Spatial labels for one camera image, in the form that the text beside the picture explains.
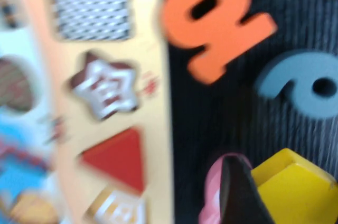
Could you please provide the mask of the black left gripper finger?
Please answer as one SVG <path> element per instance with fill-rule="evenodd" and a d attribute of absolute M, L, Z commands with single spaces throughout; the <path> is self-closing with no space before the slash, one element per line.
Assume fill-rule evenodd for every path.
<path fill-rule="evenodd" d="M 263 203 L 251 169 L 243 158 L 224 157 L 220 183 L 220 222 L 224 224 L 274 223 Z"/>

